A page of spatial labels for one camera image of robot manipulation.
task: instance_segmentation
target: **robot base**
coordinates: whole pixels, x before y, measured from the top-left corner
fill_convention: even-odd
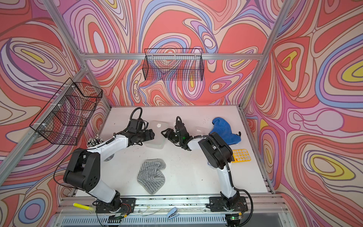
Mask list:
[[[239,211],[244,213],[248,211],[248,206],[246,198],[240,196],[237,192],[231,198],[225,197],[222,193],[219,197],[209,197],[209,208],[211,212],[221,212],[221,211]]]
[[[122,203],[124,204],[128,204],[131,207],[131,211],[129,211],[128,213],[133,213],[134,212],[134,208],[135,208],[135,201],[136,198],[120,198]],[[97,205],[97,209],[96,209],[96,213],[98,214],[112,214],[115,212],[111,212],[110,211],[110,207],[109,207],[109,203],[104,203],[102,201],[98,201],[98,205]],[[121,204],[121,208],[116,211],[116,213],[126,213],[130,207],[128,205],[122,205]]]

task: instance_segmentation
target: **mounting plate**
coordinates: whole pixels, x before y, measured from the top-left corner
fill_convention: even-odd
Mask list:
[[[120,198],[120,199],[122,200],[122,203],[128,204],[131,207],[130,213],[133,213],[134,208],[135,208],[136,198]],[[129,209],[129,206],[122,205],[121,209],[117,213],[126,213],[127,210]],[[96,213],[98,213],[98,214],[114,214],[114,213],[111,213],[110,211],[108,211],[107,208],[102,204],[97,205]]]
[[[211,209],[211,212],[221,212],[221,211],[227,211],[224,209],[224,202],[222,201],[222,197],[209,197],[209,206]],[[248,211],[246,198],[243,196],[240,196],[238,198],[238,201],[236,204],[229,209],[230,211],[239,211],[241,213],[244,213]]]

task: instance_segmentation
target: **yellow highlighter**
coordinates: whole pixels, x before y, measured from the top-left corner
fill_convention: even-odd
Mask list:
[[[89,211],[94,211],[93,207],[85,206],[85,205],[82,205],[79,203],[74,203],[73,206],[81,208],[81,209],[89,210]]]

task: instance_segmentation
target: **metal grate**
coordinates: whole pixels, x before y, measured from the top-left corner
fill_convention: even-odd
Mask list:
[[[52,144],[77,145],[101,98],[100,88],[74,82],[39,127],[31,128]]]
[[[190,214],[179,215],[168,220],[166,215],[129,215],[122,220],[108,220],[108,216],[98,215],[103,225],[141,225],[141,224],[225,224],[224,214]],[[96,216],[65,216],[61,226],[90,226],[99,222]]]
[[[145,49],[145,80],[202,81],[204,63],[199,48]]]

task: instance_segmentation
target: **wire basket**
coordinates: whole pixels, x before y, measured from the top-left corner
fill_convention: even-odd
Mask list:
[[[204,63],[200,48],[145,49],[145,80],[202,81]]]
[[[52,144],[77,145],[101,98],[100,88],[73,82],[39,127],[32,128]]]

